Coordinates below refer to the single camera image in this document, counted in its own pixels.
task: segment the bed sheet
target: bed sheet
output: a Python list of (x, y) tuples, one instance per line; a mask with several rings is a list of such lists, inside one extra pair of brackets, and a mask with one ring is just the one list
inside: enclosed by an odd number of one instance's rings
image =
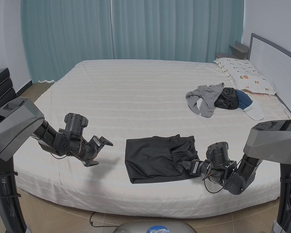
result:
[[(216, 108), (211, 118), (194, 114), (185, 95), (199, 85), (228, 78), (216, 64), (162, 60), (90, 60), (77, 64), (35, 102), (51, 126), (65, 128), (73, 112), (88, 118), (83, 136), (104, 136), (94, 167), (73, 157), (56, 160), (29, 138), (15, 154), (17, 185), (57, 204), (85, 210), (138, 216), (197, 218), (224, 214), (276, 199), (279, 164), (264, 161), (254, 182), (241, 195), (206, 191), (200, 178), (154, 184), (131, 184), (124, 164), (126, 139), (194, 135), (201, 159), (207, 147), (229, 144), (231, 160), (240, 160), (251, 127), (257, 121), (241, 109)], [(275, 96), (252, 94), (265, 121), (288, 119)], [(220, 187), (207, 182), (211, 191)]]

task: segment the baseboard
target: baseboard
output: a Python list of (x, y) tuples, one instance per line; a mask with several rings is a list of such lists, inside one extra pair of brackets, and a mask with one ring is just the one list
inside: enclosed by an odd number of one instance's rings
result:
[(25, 84), (22, 88), (16, 92), (17, 97), (20, 97), (29, 87), (32, 86), (32, 80), (30, 80), (27, 84)]

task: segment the gray cloth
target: gray cloth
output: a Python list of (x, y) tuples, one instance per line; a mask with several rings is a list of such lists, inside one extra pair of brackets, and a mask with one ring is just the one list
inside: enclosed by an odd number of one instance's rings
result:
[(210, 86), (199, 85), (194, 91), (186, 94), (187, 104), (190, 109), (202, 117), (211, 117), (214, 111), (214, 102), (223, 91), (224, 83), (211, 84)]

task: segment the pillow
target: pillow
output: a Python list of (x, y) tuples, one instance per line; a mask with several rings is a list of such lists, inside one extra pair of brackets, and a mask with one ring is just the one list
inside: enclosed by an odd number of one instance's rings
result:
[(276, 90), (271, 82), (259, 74), (249, 60), (220, 58), (214, 63), (218, 64), (236, 89), (275, 95)]

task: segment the curtain fold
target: curtain fold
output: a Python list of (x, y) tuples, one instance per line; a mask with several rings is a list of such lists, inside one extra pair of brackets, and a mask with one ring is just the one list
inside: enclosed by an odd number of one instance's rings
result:
[(83, 60), (114, 58), (110, 0), (22, 0), (21, 12), (33, 82), (57, 81)]
[(212, 62), (243, 16), (244, 0), (112, 0), (114, 58)]

